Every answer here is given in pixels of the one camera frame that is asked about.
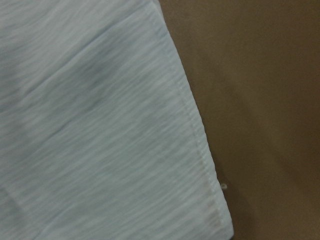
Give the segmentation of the light blue button shirt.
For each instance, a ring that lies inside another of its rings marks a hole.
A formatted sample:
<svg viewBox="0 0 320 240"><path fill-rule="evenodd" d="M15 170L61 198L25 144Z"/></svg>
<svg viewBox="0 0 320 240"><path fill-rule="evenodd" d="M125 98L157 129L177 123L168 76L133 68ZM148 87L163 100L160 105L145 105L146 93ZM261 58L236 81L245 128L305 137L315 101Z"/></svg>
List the light blue button shirt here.
<svg viewBox="0 0 320 240"><path fill-rule="evenodd" d="M233 235L160 3L1 1L1 239Z"/></svg>

